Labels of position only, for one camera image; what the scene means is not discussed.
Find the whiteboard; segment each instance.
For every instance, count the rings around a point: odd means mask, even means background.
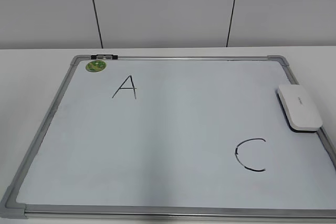
[[[292,132],[276,61],[79,62],[17,202],[336,209],[336,174],[318,136]],[[132,76],[133,89],[120,85]],[[132,88],[130,78],[123,85]],[[264,172],[245,169],[244,165]]]

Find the whiteboard eraser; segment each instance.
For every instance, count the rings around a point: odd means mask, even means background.
[[[279,85],[278,95],[294,130],[314,132],[322,126],[319,111],[303,86]]]

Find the green magnet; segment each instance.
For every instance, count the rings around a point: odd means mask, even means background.
[[[99,72],[101,70],[104,70],[106,67],[106,63],[102,60],[94,60],[92,62],[89,62],[85,69],[89,72]]]

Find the table surface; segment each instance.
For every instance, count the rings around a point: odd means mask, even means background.
[[[75,55],[123,56],[285,56],[299,83],[316,103],[325,130],[336,143],[336,47],[243,47],[169,49],[30,49],[0,50],[0,196],[21,163]],[[118,220],[7,220],[0,223],[99,223]],[[142,221],[123,220],[135,223]]]

